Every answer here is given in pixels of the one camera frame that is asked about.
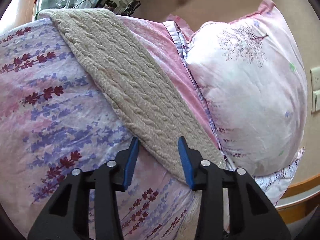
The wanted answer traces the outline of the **beige cable-knit sweater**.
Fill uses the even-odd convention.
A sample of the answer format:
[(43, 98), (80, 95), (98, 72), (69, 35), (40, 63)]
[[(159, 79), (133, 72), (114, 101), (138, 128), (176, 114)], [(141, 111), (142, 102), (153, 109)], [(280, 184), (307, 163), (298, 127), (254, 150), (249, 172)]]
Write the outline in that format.
[(46, 9), (77, 61), (127, 129), (173, 176), (184, 181), (178, 139), (220, 168), (225, 161), (171, 80), (114, 13)]

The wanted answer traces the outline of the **pink lavender floral duvet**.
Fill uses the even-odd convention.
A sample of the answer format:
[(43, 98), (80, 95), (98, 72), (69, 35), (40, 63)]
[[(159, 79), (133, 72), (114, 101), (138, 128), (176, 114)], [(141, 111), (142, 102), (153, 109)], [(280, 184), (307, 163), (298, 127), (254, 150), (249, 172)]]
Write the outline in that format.
[[(1, 36), (1, 205), (23, 237), (72, 169), (98, 168), (131, 139), (51, 19)], [(117, 193), (124, 238), (194, 239), (200, 199), (141, 149)]]

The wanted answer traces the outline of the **pink white tree-print pillow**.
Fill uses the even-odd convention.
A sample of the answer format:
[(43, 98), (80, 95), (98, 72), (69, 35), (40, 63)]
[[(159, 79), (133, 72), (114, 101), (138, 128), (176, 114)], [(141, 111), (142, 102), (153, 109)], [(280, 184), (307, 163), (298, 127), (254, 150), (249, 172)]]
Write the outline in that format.
[(164, 22), (227, 167), (244, 168), (272, 203), (283, 196), (304, 148), (308, 86), (295, 39), (272, 0), (230, 23), (188, 34)]

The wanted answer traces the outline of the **orange wooden headboard frame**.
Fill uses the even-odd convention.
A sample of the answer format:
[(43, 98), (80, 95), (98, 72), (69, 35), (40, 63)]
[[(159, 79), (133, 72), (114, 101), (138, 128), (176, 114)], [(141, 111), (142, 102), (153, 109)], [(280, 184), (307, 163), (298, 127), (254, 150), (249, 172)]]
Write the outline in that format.
[(306, 218), (319, 206), (319, 174), (290, 185), (276, 204), (276, 209), (286, 224)]

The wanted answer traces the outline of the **white wall socket panel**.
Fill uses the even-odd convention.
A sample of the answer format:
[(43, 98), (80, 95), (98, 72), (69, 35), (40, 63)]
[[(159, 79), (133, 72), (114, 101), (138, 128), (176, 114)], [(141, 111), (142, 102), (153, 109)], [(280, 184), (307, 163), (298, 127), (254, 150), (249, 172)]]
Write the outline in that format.
[(320, 109), (320, 67), (310, 69), (312, 89), (312, 113)]

